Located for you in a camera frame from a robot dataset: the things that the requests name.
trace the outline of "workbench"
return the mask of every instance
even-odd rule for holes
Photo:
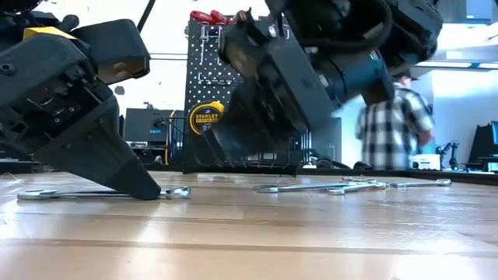
[[[82,190],[68,173],[0,180],[0,279],[495,280],[498,187],[257,194],[258,184],[326,176],[157,172],[190,200],[17,201],[33,188]],[[399,177],[390,182],[417,181]]]

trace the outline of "plaid shirt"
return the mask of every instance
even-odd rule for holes
[[[397,83],[395,89],[393,100],[363,108],[356,122],[363,161],[376,170],[412,168],[418,134],[434,126],[425,98]]]

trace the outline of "red tool handle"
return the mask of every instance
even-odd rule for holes
[[[215,19],[216,23],[223,23],[223,24],[230,23],[230,21],[226,18],[226,16],[224,16],[221,12],[212,10],[210,15],[213,19]]]
[[[216,20],[205,12],[192,11],[190,12],[190,17],[201,23],[216,24]]]
[[[237,13],[235,14],[235,16],[233,16],[233,18],[230,20],[230,24],[237,23],[237,15],[238,15],[239,13],[243,13],[243,14],[245,14],[245,12],[246,12],[246,11],[244,11],[244,10],[240,10],[239,12],[237,12]]]

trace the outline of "yellow label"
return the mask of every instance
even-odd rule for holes
[[[28,40],[32,37],[35,37],[36,35],[38,35],[40,33],[53,34],[53,35],[61,36],[61,37],[68,38],[68,39],[76,39],[73,36],[67,34],[66,32],[60,31],[53,26],[49,26],[49,27],[25,28],[24,34],[23,34],[23,40]]]
[[[223,104],[217,101],[194,106],[189,117],[191,130],[200,135],[201,131],[211,129],[211,124],[216,123],[221,118],[224,109]]]

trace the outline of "cap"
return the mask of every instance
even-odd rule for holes
[[[410,70],[405,70],[403,72],[399,72],[396,75],[393,75],[393,78],[395,78],[395,79],[400,79],[402,77],[409,77],[412,81],[418,80],[417,78],[412,76],[412,73],[410,72]]]

